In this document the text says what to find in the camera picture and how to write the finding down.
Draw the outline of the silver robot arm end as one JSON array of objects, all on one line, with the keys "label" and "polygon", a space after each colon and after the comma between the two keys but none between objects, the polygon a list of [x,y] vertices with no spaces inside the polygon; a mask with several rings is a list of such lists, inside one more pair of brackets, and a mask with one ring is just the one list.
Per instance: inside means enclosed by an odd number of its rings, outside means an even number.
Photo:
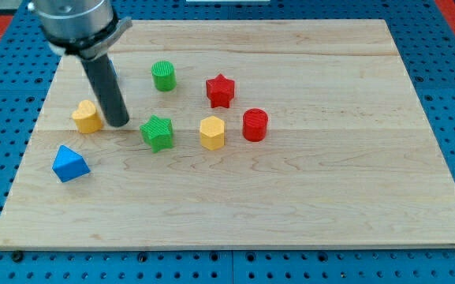
[{"label": "silver robot arm end", "polygon": [[55,54],[83,61],[107,54],[132,27],[132,19],[120,18],[110,0],[31,0],[27,9],[39,18]]}]

